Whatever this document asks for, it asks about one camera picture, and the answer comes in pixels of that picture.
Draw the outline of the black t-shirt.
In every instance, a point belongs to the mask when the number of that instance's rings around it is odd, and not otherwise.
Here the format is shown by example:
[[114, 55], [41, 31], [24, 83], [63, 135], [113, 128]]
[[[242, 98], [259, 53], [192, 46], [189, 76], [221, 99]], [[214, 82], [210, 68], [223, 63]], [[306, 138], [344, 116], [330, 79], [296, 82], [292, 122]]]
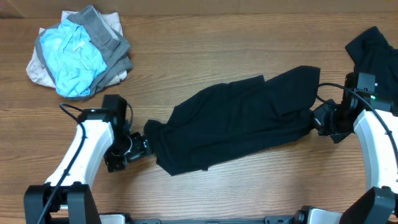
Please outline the black t-shirt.
[[270, 80], [213, 85], [175, 106], [166, 123], [146, 122], [144, 134], [170, 175], [207, 170], [306, 136], [319, 80], [318, 67], [302, 65]]

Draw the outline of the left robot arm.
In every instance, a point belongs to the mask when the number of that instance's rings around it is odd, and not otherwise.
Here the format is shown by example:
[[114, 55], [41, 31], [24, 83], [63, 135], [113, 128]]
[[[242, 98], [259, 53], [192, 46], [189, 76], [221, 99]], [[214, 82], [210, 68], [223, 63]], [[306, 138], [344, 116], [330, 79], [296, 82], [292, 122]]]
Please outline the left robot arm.
[[75, 118], [75, 138], [60, 165], [42, 185], [24, 195], [27, 223], [133, 223], [128, 213], [100, 213], [91, 186], [101, 162], [123, 170], [150, 154], [147, 140], [131, 133], [130, 104], [85, 109]]

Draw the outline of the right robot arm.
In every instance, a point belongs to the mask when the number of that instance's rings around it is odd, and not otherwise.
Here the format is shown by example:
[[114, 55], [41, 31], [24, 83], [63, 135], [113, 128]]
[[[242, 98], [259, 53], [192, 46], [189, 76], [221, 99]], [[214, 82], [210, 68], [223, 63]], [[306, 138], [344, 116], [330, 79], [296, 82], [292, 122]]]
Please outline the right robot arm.
[[397, 215], [397, 109], [391, 100], [361, 93], [353, 131], [363, 153], [367, 192], [345, 212], [304, 206], [289, 223], [388, 223]]

